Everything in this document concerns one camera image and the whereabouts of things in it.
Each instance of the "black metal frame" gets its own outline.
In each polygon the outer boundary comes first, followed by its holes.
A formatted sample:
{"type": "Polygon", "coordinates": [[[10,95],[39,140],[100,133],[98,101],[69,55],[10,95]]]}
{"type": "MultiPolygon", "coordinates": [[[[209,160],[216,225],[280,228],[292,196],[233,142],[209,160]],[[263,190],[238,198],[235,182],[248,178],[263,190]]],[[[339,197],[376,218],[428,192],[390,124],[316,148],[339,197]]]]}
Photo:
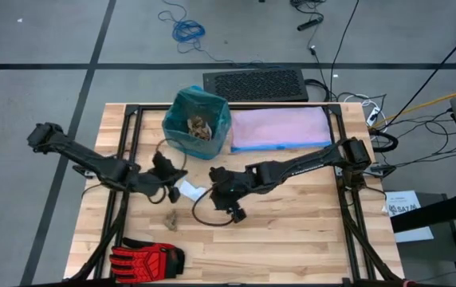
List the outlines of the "black metal frame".
{"type": "MultiPolygon", "coordinates": [[[[135,128],[134,128],[134,133],[132,137],[132,145],[131,145],[131,150],[129,152],[129,161],[134,162],[136,160],[136,152],[137,152],[137,145],[138,145],[138,139],[140,135],[140,129],[141,129],[141,123],[142,123],[142,118],[143,118],[143,112],[145,110],[168,110],[170,108],[170,104],[145,104],[145,105],[139,105],[139,104],[128,104],[125,108],[124,111],[124,122],[122,124],[122,131],[120,133],[120,142],[119,142],[119,147],[118,147],[118,152],[117,152],[117,157],[122,158],[124,156],[124,148],[126,145],[126,139],[128,136],[128,126],[129,126],[129,121],[131,119],[131,116],[136,114],[136,123],[135,123],[135,128]]],[[[230,104],[230,107],[233,110],[248,110],[248,109],[259,109],[259,108],[312,108],[312,107],[321,107],[325,115],[327,116],[328,119],[328,126],[330,128],[330,134],[331,134],[331,140],[332,142],[336,142],[334,132],[332,130],[332,121],[331,121],[331,114],[333,114],[336,117],[336,124],[339,130],[339,135],[340,135],[340,140],[346,139],[347,134],[345,131],[345,126],[343,122],[343,117],[342,117],[342,110],[340,104],[294,104],[294,105],[287,105],[287,104],[236,104],[232,103],[230,104]]],[[[340,170],[336,169],[334,167],[334,172],[336,176],[336,187],[338,189],[338,197],[340,200],[340,209],[342,210],[342,218],[344,216],[350,216],[348,212],[343,212],[344,210],[348,211],[348,204],[347,204],[347,199],[345,198],[345,189],[344,189],[344,184],[340,184],[343,182],[342,174],[340,173],[340,170]]],[[[122,198],[122,204],[127,204],[128,205],[128,193],[124,193],[124,196],[122,198]]],[[[354,202],[354,207],[355,207],[355,216],[356,216],[356,222],[358,225],[359,230],[361,231],[361,234],[363,237],[366,239],[368,238],[365,224],[364,224],[364,217],[363,217],[363,211],[360,203],[360,198],[357,193],[357,191],[352,191],[352,200],[354,202]]],[[[114,211],[115,207],[115,201],[116,201],[116,191],[110,191],[110,195],[108,198],[108,205],[106,209],[106,215],[104,217],[104,225],[103,225],[103,236],[107,233],[108,228],[111,226],[111,221],[112,221],[112,213],[114,211]]],[[[348,252],[348,257],[349,257],[349,262],[351,266],[351,272],[352,272],[352,280],[357,281],[360,280],[360,271],[359,271],[359,266],[357,262],[357,255],[356,255],[356,247],[354,245],[354,240],[353,240],[353,234],[347,228],[347,226],[344,224],[344,232],[345,232],[345,239],[346,239],[346,245],[347,245],[347,252],[348,252]]],[[[115,240],[115,245],[119,246],[121,238],[123,236],[123,227],[120,228],[120,231],[116,235],[116,240],[115,240]]],[[[102,269],[104,265],[104,258],[105,255],[102,256],[102,258],[97,262],[95,272],[94,272],[94,278],[100,278],[102,276],[102,269]]],[[[371,263],[370,257],[364,252],[364,260],[366,263],[366,269],[368,272],[368,279],[369,280],[375,280],[375,270],[373,269],[373,264],[371,263]]],[[[310,286],[324,286],[324,287],[333,287],[333,286],[349,286],[350,285],[350,280],[347,278],[342,278],[343,283],[339,284],[309,284],[310,286]]],[[[171,284],[171,285],[180,285],[182,287],[188,286],[188,284],[171,284]]],[[[226,284],[201,284],[202,287],[207,287],[207,286],[221,286],[221,285],[226,285],[226,284]]],[[[288,285],[302,285],[302,284],[286,284],[286,285],[280,285],[280,286],[288,286],[288,285]]],[[[259,286],[271,286],[271,284],[263,284],[259,286]]]]}

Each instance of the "blue cable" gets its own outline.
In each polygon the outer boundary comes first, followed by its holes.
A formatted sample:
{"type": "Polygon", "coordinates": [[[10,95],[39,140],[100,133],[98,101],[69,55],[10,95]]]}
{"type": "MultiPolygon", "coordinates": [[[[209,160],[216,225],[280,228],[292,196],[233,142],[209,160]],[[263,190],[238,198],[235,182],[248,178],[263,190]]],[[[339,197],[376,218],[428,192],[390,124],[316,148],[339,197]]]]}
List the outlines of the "blue cable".
{"type": "Polygon", "coordinates": [[[166,0],[161,0],[162,2],[168,4],[169,6],[177,6],[183,10],[183,16],[177,20],[174,16],[173,13],[170,10],[164,10],[161,11],[159,14],[157,14],[157,18],[162,21],[162,22],[173,22],[173,31],[171,32],[171,36],[175,41],[177,41],[177,52],[179,53],[189,53],[192,50],[196,50],[202,53],[205,53],[210,59],[216,62],[229,62],[238,68],[245,68],[249,65],[254,65],[254,64],[262,64],[265,66],[265,68],[283,68],[283,66],[279,65],[274,65],[274,66],[268,66],[266,65],[263,61],[260,60],[255,60],[251,61],[248,64],[240,65],[235,63],[235,61],[230,60],[230,59],[224,59],[224,60],[219,60],[210,53],[208,53],[205,49],[202,49],[202,42],[200,41],[200,38],[205,36],[205,27],[203,25],[199,24],[198,22],[194,20],[185,20],[187,17],[187,10],[184,6],[176,3],[169,3],[166,0]],[[163,18],[162,15],[167,14],[168,18],[163,18]],[[192,45],[191,48],[186,49],[186,50],[180,50],[180,45],[181,44],[187,44],[187,45],[192,45]]]}

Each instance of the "plastic bag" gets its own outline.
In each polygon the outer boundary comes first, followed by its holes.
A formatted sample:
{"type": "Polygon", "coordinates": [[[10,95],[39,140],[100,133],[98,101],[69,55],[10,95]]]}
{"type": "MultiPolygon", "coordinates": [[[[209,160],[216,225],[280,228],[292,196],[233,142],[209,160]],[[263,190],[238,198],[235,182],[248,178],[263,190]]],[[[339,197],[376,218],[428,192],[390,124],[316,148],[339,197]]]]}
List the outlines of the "plastic bag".
{"type": "Polygon", "coordinates": [[[230,130],[231,114],[228,102],[203,90],[191,87],[179,91],[163,120],[168,144],[200,159],[213,159],[221,151],[230,130]],[[189,134],[187,120],[199,116],[211,130],[211,139],[202,140],[189,134]]]}
{"type": "Polygon", "coordinates": [[[267,108],[236,112],[231,151],[264,151],[331,144],[321,107],[267,108]]]}

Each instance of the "black and red glove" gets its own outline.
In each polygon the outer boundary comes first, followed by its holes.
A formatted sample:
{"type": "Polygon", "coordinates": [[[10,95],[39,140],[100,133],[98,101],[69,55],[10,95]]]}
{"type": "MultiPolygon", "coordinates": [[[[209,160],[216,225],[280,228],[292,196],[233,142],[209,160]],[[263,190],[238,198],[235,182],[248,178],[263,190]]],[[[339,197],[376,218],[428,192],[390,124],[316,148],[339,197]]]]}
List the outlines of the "black and red glove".
{"type": "Polygon", "coordinates": [[[112,247],[111,270],[120,283],[141,283],[176,278],[183,273],[185,254],[167,243],[122,239],[126,247],[112,247]]]}

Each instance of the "white paper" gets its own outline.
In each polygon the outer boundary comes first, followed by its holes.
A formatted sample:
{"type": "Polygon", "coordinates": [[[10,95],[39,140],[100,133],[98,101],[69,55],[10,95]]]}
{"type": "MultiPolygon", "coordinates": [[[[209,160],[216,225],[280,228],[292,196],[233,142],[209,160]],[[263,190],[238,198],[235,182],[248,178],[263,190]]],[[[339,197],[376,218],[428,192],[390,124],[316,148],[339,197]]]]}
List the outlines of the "white paper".
{"type": "MultiPolygon", "coordinates": [[[[387,210],[391,217],[421,207],[414,191],[386,192],[386,196],[387,210]]],[[[398,243],[413,242],[434,239],[434,235],[432,234],[430,227],[422,227],[415,230],[399,232],[395,234],[395,239],[398,243]]]]}
{"type": "Polygon", "coordinates": [[[192,184],[190,184],[185,179],[180,184],[179,191],[181,194],[186,195],[188,198],[196,201],[199,197],[206,191],[205,187],[196,188],[192,184]]]}

